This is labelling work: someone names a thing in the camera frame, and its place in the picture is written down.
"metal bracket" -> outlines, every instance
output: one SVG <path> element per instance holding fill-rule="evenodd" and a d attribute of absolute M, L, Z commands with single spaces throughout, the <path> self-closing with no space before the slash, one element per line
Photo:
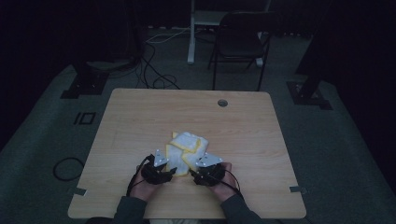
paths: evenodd
<path fill-rule="evenodd" d="M 161 153 L 159 149 L 155 151 L 154 157 L 154 167 L 159 167 L 169 162 L 169 159 L 165 158 L 165 156 Z"/>
<path fill-rule="evenodd" d="M 306 188 L 302 188 L 300 186 L 291 186 L 289 187 L 290 192 L 294 193 L 294 192 L 301 192 L 301 194 L 306 194 L 308 191 L 306 190 Z"/>
<path fill-rule="evenodd" d="M 221 162 L 223 162 L 222 158 L 206 152 L 205 155 L 201 159 L 199 159 L 198 162 L 196 162 L 195 164 L 198 167 L 208 167 L 211 165 L 216 165 Z"/>
<path fill-rule="evenodd" d="M 68 189 L 67 193 L 70 194 L 70 195 L 77 194 L 79 196 L 85 196 L 85 194 L 87 193 L 87 190 L 86 189 L 79 189 L 79 188 L 75 187 L 75 188 Z"/>
<path fill-rule="evenodd" d="M 325 100 L 319 90 L 316 90 L 312 96 L 301 95 L 301 89 L 304 83 L 287 82 L 289 92 L 295 105 L 318 105 L 322 110 L 332 110 L 328 100 Z"/>

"dark background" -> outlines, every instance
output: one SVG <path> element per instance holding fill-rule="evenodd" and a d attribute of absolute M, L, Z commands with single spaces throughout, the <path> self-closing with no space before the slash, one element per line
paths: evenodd
<path fill-rule="evenodd" d="M 225 10 L 257 3 L 198 2 L 198 8 Z M 387 0 L 330 2 L 273 0 L 270 10 L 283 15 L 280 35 L 314 36 L 297 72 L 320 76 L 337 88 L 396 191 L 396 6 Z M 139 40 L 126 36 L 140 27 L 190 25 L 191 5 L 185 0 L 6 0 L 0 4 L 0 148 L 65 66 L 134 57 L 133 46 Z"/>

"person's left hand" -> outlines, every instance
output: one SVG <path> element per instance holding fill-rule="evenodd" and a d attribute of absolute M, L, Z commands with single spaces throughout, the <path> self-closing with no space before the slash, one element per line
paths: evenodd
<path fill-rule="evenodd" d="M 150 198 L 154 195 L 154 193 L 157 191 L 157 189 L 159 189 L 163 184 L 152 185 L 148 183 L 146 180 L 144 180 L 141 173 L 142 173 L 142 169 L 140 169 L 139 173 L 136 175 L 136 180 L 134 181 L 134 184 L 137 184 L 142 180 L 143 181 L 135 185 L 131 189 L 131 193 L 129 194 L 129 196 L 148 202 Z"/>

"black cable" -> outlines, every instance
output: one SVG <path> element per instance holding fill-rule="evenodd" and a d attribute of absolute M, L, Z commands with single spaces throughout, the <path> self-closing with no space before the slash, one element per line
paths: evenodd
<path fill-rule="evenodd" d="M 150 156 L 147 156 L 145 159 L 143 159 L 142 162 L 140 163 L 140 165 L 138 166 L 138 168 L 136 169 L 136 173 L 134 173 L 134 176 L 132 177 L 131 182 L 129 182 L 128 189 L 126 190 L 126 196 L 129 196 L 129 194 L 131 193 L 131 190 L 134 186 L 136 186 L 146 180 L 146 179 L 143 179 L 143 180 L 139 181 L 138 183 L 134 184 L 134 181 L 136 180 L 137 175 L 139 174 L 140 170 L 143 168 L 145 162 L 149 160 L 149 157 Z"/>
<path fill-rule="evenodd" d="M 148 60 L 146 60 L 144 57 L 142 57 L 142 60 L 146 64 L 145 64 L 144 69 L 143 69 L 143 77 L 140 76 L 139 81 L 142 81 L 146 85 L 147 89 L 165 89 L 165 88 L 174 86 L 174 87 L 176 87 L 177 89 L 180 90 L 180 87 L 176 84 L 177 79 L 174 76 L 172 76 L 172 75 L 162 75 L 150 64 L 151 60 L 153 59 L 153 57 L 155 55 L 155 48 L 154 48 L 154 46 L 152 46 L 152 45 L 150 45 L 148 43 L 146 43 L 146 45 L 150 46 L 152 48 L 153 52 L 152 52 L 152 54 L 151 54 L 151 56 L 149 57 Z M 157 78 L 154 79 L 154 81 L 152 82 L 151 85 L 149 85 L 149 82 L 148 82 L 148 79 L 147 79 L 148 68 L 151 68 L 152 71 L 154 71 L 154 73 L 158 76 Z M 161 82 L 163 84 L 161 88 L 157 88 L 157 86 L 158 86 L 157 83 L 158 82 Z"/>
<path fill-rule="evenodd" d="M 79 177 L 81 176 L 82 172 L 81 172 L 79 175 L 76 175 L 76 176 L 73 176 L 73 177 L 69 177 L 69 178 L 63 178 L 63 177 L 60 177 L 60 176 L 58 175 L 58 173 L 56 172 L 58 166 L 59 166 L 62 162 L 64 162 L 64 161 L 69 161 L 69 160 L 71 160 L 71 161 L 77 161 L 77 162 L 82 166 L 82 168 L 84 168 L 84 162 L 81 161 L 80 159 L 75 158 L 75 157 L 67 157 L 67 158 L 64 158 L 63 160 L 56 162 L 56 164 L 55 164 L 55 165 L 53 166 L 53 168 L 52 168 L 52 174 L 53 174 L 53 175 L 55 176 L 55 178 L 57 178 L 58 180 L 61 180 L 61 181 L 72 181 L 72 180 L 75 180 L 75 179 L 77 179 L 77 178 L 79 178 Z"/>
<path fill-rule="evenodd" d="M 140 73 L 137 72 L 137 68 L 134 70 L 134 74 L 135 74 L 136 77 L 137 77 L 137 83 L 136 83 L 136 85 L 134 86 L 135 89 L 137 88 L 137 86 L 139 86 L 140 78 L 141 78 L 142 72 L 143 72 L 143 65 L 142 65 L 142 61 L 141 61 L 140 59 L 139 59 L 138 68 L 140 68 Z"/>
<path fill-rule="evenodd" d="M 236 178 L 236 176 L 233 175 L 233 173 L 231 173 L 231 172 L 228 171 L 228 170 L 225 170 L 225 172 L 227 172 L 228 174 L 230 174 L 230 175 L 235 179 L 236 184 L 238 185 L 238 189 L 241 190 L 241 187 L 239 186 L 239 181 L 238 181 L 238 179 Z"/>
<path fill-rule="evenodd" d="M 309 224 L 314 224 L 311 220 L 309 220 L 309 218 L 308 217 L 305 217 L 304 218 L 306 221 L 308 221 L 309 222 Z"/>
<path fill-rule="evenodd" d="M 212 175 L 207 175 L 207 176 L 210 177 L 210 178 L 212 178 L 212 179 L 214 179 L 214 180 L 216 180 L 216 181 L 219 181 L 221 184 L 223 184 L 223 185 L 229 187 L 230 189 L 232 189 L 233 191 L 235 191 L 235 193 L 236 193 L 237 195 L 239 195 L 243 200 L 245 200 L 244 196 L 242 195 L 241 189 L 238 189 L 238 188 L 239 188 L 238 180 L 236 179 L 236 177 L 235 177 L 233 174 L 232 174 L 233 178 L 236 180 L 236 183 L 238 183 L 238 188 L 234 188 L 234 187 L 231 186 L 230 184 L 228 184 L 228 183 L 226 183 L 226 182 L 224 182 L 224 181 L 222 181 L 222 180 L 219 180 L 219 179 L 215 178 L 215 177 L 212 176 Z"/>

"person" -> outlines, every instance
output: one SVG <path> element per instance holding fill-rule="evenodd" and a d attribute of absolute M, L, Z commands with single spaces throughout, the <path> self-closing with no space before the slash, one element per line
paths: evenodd
<path fill-rule="evenodd" d="M 222 164 L 225 170 L 231 172 L 232 165 L 228 162 Z M 235 179 L 229 172 L 225 173 L 222 181 L 236 187 Z M 143 223 L 143 216 L 145 215 L 146 206 L 149 200 L 154 197 L 155 192 L 162 185 L 152 185 L 146 181 L 139 174 L 136 177 L 135 183 L 142 181 L 135 185 L 129 196 L 123 196 L 117 207 L 117 212 L 111 223 Z M 262 219 L 253 211 L 250 211 L 245 201 L 230 187 L 218 183 L 213 187 L 208 187 L 220 200 L 220 207 L 224 212 L 228 224 L 259 224 L 263 223 Z"/>

